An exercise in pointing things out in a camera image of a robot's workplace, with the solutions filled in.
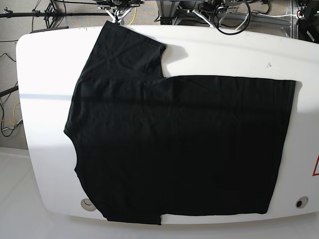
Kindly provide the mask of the black tripod bar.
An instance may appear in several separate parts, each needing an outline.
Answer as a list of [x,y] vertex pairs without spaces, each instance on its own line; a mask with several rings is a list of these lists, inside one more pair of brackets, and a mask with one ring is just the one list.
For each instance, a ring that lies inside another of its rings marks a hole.
[[1,18],[13,18],[13,17],[54,17],[59,16],[57,12],[40,12],[40,11],[32,11],[32,12],[13,12],[8,8],[3,10],[3,13],[0,14]]

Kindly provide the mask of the black T-shirt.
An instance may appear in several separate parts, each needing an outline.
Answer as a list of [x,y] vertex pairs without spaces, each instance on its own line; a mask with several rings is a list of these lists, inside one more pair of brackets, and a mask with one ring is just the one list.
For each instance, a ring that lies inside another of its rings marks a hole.
[[109,221],[265,214],[296,82],[163,76],[166,45],[106,22],[75,85],[64,133]]

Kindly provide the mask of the right table grommet hole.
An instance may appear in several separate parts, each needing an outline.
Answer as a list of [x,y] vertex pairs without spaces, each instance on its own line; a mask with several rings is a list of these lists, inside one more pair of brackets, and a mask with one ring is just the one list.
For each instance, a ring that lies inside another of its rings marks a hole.
[[296,202],[296,208],[301,209],[304,208],[309,202],[309,198],[307,196],[303,196],[299,198]]

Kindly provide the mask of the left table grommet hole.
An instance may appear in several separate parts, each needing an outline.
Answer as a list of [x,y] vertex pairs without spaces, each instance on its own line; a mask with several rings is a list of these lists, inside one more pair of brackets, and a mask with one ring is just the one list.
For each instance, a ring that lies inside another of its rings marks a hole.
[[93,205],[93,203],[89,199],[82,199],[80,204],[81,204],[81,207],[88,212],[93,212],[96,210],[96,207]]

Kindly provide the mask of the grey aluminium frame post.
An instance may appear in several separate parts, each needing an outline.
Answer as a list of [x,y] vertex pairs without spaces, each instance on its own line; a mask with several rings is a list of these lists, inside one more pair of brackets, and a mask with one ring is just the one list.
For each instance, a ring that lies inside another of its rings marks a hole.
[[175,11],[179,6],[179,0],[157,0],[159,19],[161,25],[173,25]]

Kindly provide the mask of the red triangle warning sticker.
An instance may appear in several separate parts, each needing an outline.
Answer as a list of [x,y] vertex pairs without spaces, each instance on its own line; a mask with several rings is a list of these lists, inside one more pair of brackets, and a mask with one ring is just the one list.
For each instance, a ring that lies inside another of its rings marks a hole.
[[319,176],[319,156],[317,157],[317,160],[316,160],[313,176]]

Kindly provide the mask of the table grommet hole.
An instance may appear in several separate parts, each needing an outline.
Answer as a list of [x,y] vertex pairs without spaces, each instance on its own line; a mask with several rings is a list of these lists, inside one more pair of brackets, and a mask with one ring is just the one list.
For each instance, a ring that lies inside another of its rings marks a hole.
[[296,208],[301,209],[304,208],[309,202],[309,198],[307,196],[303,196],[299,198],[296,202]]
[[88,212],[93,212],[96,210],[96,207],[93,205],[93,203],[89,199],[82,199],[80,204],[81,204],[81,207]]

